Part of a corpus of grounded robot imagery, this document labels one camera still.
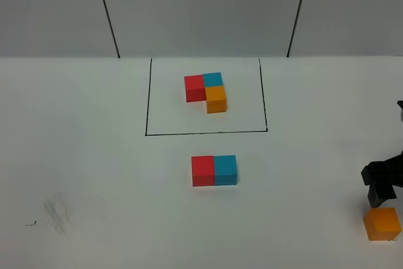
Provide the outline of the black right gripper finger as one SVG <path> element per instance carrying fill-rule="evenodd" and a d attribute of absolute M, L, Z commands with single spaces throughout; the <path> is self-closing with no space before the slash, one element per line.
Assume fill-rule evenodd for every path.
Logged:
<path fill-rule="evenodd" d="M 402 187 L 402 154 L 384 161 L 374 161 L 361 171 L 366 186 L 383 184 Z"/>
<path fill-rule="evenodd" d="M 396 199 L 397 196 L 392 185 L 370 184 L 368 190 L 368 200 L 372 208 L 378 208 L 387 200 Z"/>

